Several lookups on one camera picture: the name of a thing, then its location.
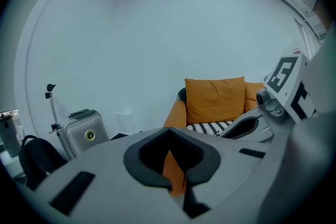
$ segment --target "suitcase handle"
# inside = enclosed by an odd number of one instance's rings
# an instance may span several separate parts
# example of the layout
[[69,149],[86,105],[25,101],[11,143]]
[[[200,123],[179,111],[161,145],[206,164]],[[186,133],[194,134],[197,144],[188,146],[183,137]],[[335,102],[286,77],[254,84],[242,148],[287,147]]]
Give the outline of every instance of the suitcase handle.
[[69,115],[69,119],[72,118],[72,117],[75,116],[75,115],[78,115],[78,114],[81,114],[81,113],[84,113],[84,112],[87,112],[87,111],[89,111],[89,110],[88,110],[88,109],[83,109],[83,110],[81,110],[81,111],[77,111],[77,112],[71,113],[71,114]]
[[96,111],[95,110],[88,110],[86,112],[83,112],[83,113],[79,113],[79,114],[76,114],[74,116],[72,116],[75,120],[80,120],[80,119],[83,119],[83,118],[86,118],[88,116],[91,116],[93,114],[95,114]]

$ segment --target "white wall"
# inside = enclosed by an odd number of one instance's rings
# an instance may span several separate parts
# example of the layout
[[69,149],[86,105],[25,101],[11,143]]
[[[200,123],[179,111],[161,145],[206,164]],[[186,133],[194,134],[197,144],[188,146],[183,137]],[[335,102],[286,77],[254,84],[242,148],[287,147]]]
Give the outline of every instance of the white wall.
[[16,48],[37,0],[9,0],[0,18],[0,112],[17,109],[14,100]]
[[184,78],[261,82],[301,42],[280,0],[128,0],[123,18],[111,57],[142,130],[162,126]]
[[115,46],[112,32],[117,3],[39,0],[20,38],[16,58],[15,97],[26,134],[38,134],[60,149],[55,133],[49,135],[53,117],[44,98],[49,83],[57,85],[54,100],[60,120],[90,108],[101,112],[106,127],[111,128],[109,95],[115,87],[111,73],[117,70],[110,65],[109,50]]
[[299,41],[280,0],[49,0],[21,71],[28,108],[20,116],[25,130],[50,137],[44,92],[55,83],[60,119],[96,109],[111,137],[160,127],[184,78],[260,82]]

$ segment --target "black slot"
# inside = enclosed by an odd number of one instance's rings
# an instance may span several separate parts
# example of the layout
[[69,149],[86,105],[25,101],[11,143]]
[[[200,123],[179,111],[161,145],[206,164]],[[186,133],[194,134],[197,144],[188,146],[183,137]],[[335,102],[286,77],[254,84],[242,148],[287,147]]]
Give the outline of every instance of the black slot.
[[208,211],[207,206],[196,201],[192,187],[208,182],[221,163],[212,146],[175,128],[165,128],[131,145],[124,154],[125,168],[146,186],[171,190],[170,180],[162,176],[169,150],[186,177],[183,210],[192,218]]
[[253,156],[253,157],[256,157],[256,158],[260,158],[260,159],[262,159],[266,154],[265,152],[250,150],[248,148],[242,148],[239,151],[239,153],[243,153],[245,155]]
[[71,210],[75,207],[80,197],[84,194],[86,189],[91,184],[95,175],[88,172],[80,172],[50,203],[52,207],[63,213],[69,215]]
[[238,122],[232,129],[230,129],[223,136],[224,138],[238,139],[245,135],[252,133],[259,124],[256,117],[248,117]]

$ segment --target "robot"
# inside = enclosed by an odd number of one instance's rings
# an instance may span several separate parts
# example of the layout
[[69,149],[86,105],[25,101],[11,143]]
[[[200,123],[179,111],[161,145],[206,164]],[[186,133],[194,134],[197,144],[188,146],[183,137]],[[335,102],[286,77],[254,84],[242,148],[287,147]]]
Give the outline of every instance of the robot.
[[[325,42],[311,61],[281,57],[257,92],[257,108],[220,137],[160,128],[105,142],[22,194],[50,222],[284,220],[326,176],[335,154],[332,52],[334,43]],[[182,205],[162,176],[169,150],[185,173]]]

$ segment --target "backpack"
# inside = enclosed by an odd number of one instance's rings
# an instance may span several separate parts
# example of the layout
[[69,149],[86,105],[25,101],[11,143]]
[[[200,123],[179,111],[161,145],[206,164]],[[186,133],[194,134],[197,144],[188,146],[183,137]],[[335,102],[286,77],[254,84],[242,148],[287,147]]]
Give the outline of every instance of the backpack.
[[[29,138],[33,140],[25,145]],[[26,186],[32,190],[53,171],[67,163],[48,141],[33,135],[27,135],[23,139],[19,161],[27,177]]]

